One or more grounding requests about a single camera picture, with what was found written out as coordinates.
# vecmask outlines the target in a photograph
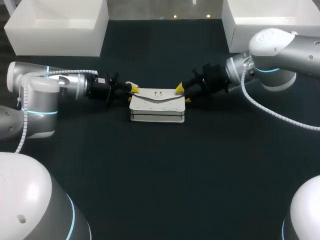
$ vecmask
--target coiled cable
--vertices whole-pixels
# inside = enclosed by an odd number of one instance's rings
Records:
[[[248,67],[249,67],[249,64],[251,63],[252,61],[252,58],[250,58],[248,60],[248,62],[246,63],[246,65],[244,66],[244,70],[243,70],[243,73],[242,73],[242,77],[241,77],[241,89],[242,89],[242,92],[244,94],[244,96],[249,100],[250,103],[252,103],[253,105],[255,105],[256,107],[258,107],[259,109],[261,109],[262,111],[268,113],[268,114],[271,114],[272,116],[278,118],[278,119],[281,119],[289,124],[292,124],[292,125],[295,125],[295,126],[298,126],[300,128],[303,128],[303,129],[308,129],[308,130],[313,130],[313,131],[320,131],[320,127],[318,126],[311,126],[311,125],[308,125],[308,124],[304,124],[304,123],[301,123],[301,122],[298,122],[298,121],[295,121],[295,120],[292,120],[288,117],[285,117],[285,116],[282,116],[268,108],[266,108],[265,106],[262,106],[260,103],[256,102],[255,100],[252,99],[252,97],[249,96],[249,94],[247,93],[247,90],[246,90],[246,86],[245,86],[245,78],[246,78],[246,72],[248,70]]]

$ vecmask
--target yellow fingertip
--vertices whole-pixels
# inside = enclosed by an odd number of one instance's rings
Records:
[[[137,88],[136,86],[132,85],[131,92],[134,93],[134,94],[138,94],[139,93],[139,88]]]
[[[176,89],[175,89],[175,93],[178,94],[178,93],[181,93],[181,92],[184,92],[184,91],[185,91],[185,89],[182,86],[182,82],[180,82],[179,86],[177,86]]]

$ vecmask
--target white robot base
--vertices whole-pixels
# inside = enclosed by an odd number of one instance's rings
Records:
[[[35,159],[0,152],[0,240],[91,240],[89,224]]]
[[[320,176],[304,183],[295,193],[281,240],[318,240],[320,236]]]

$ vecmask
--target dark mat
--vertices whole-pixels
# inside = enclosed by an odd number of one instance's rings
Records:
[[[145,88],[175,88],[192,68],[229,57],[220,20],[110,21],[100,58],[34,57],[33,63],[120,72]],[[279,93],[248,86],[258,102],[320,126],[318,80],[298,76]],[[55,176],[95,240],[276,240],[291,199],[320,174],[320,133],[252,106],[240,89],[186,110],[183,124],[130,122],[128,107],[59,106],[55,135],[23,154]],[[18,140],[1,142],[13,151]]]

